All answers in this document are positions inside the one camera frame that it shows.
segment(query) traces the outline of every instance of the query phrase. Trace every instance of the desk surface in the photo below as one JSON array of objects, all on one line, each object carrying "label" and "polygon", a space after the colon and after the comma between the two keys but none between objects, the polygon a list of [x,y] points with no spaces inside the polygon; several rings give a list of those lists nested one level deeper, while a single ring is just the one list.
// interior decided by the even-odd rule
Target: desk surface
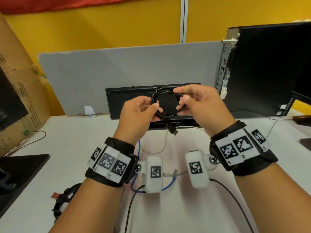
[{"label": "desk surface", "polygon": [[[291,110],[289,115],[297,114]],[[275,122],[267,118],[242,121],[255,125],[265,136]],[[49,153],[51,158],[0,219],[0,232],[48,232],[54,222],[51,209],[55,200],[50,198],[52,193],[62,193],[84,180],[89,157],[100,142],[113,135],[117,125],[118,120],[111,121],[109,114],[92,119],[83,116],[51,117],[42,128],[47,133],[46,138],[14,154]],[[311,152],[298,143],[300,138],[310,136],[311,128],[303,127],[299,131],[300,128],[293,121],[278,121],[268,140],[281,167],[311,194],[308,178],[311,176]],[[161,149],[165,133],[165,130],[148,131],[141,140],[143,148],[149,152]],[[42,133],[36,133],[27,143],[42,136]],[[208,153],[209,141],[206,134],[192,128],[180,129],[176,137],[168,134],[166,149],[159,154],[163,159],[164,172],[187,170],[184,154],[197,149]],[[233,174],[218,166],[210,176],[232,191],[257,232]],[[163,186],[170,182],[171,178],[164,178]],[[140,184],[141,178],[138,177],[136,185]],[[126,196],[132,196],[128,185]],[[121,222],[123,232],[125,219]],[[237,204],[221,186],[212,182],[206,189],[194,189],[188,174],[179,176],[174,185],[161,194],[138,194],[131,209],[130,224],[132,232],[250,232]]]}]

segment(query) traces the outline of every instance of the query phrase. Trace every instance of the metal screw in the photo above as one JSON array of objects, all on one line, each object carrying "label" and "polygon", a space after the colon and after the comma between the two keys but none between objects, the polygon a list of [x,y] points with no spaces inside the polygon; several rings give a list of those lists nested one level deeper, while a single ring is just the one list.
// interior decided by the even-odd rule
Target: metal screw
[{"label": "metal screw", "polygon": [[142,165],[140,163],[138,163],[135,167],[135,171],[139,172],[142,169]]},{"label": "metal screw", "polygon": [[210,161],[211,164],[216,164],[217,163],[217,159],[214,156],[211,156],[209,158],[209,161]]}]

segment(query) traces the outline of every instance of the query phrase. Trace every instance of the forearm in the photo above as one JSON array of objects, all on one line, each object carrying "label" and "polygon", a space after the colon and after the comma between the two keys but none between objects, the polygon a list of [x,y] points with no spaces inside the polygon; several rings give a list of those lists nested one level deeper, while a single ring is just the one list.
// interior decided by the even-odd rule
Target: forearm
[{"label": "forearm", "polygon": [[50,233],[111,233],[123,188],[85,179],[74,198],[56,221]]},{"label": "forearm", "polygon": [[311,196],[278,164],[235,180],[260,233],[311,232]]}]

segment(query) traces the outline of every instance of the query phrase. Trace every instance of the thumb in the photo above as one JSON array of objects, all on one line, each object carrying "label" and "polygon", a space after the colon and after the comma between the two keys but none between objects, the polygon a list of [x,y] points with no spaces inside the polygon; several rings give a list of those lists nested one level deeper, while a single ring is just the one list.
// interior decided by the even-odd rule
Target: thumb
[{"label": "thumb", "polygon": [[185,102],[185,104],[188,106],[189,109],[192,109],[193,106],[198,103],[195,99],[193,99],[189,95],[183,95],[182,100]]},{"label": "thumb", "polygon": [[154,116],[154,114],[159,109],[160,105],[159,103],[154,103],[148,107],[143,113],[147,114],[150,119]]}]

